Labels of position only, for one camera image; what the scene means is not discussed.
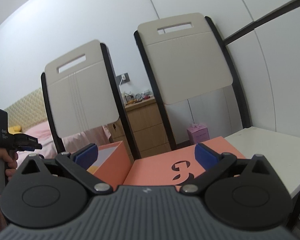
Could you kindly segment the person's left hand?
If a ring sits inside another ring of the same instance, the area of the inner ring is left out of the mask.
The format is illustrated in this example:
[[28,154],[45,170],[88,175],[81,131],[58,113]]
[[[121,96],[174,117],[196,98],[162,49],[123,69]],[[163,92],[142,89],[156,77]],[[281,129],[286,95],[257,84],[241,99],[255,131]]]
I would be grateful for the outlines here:
[[11,157],[6,149],[0,148],[0,160],[3,160],[8,165],[5,174],[6,176],[8,176],[8,179],[10,179],[17,170],[18,154],[16,152],[13,152],[13,157]]

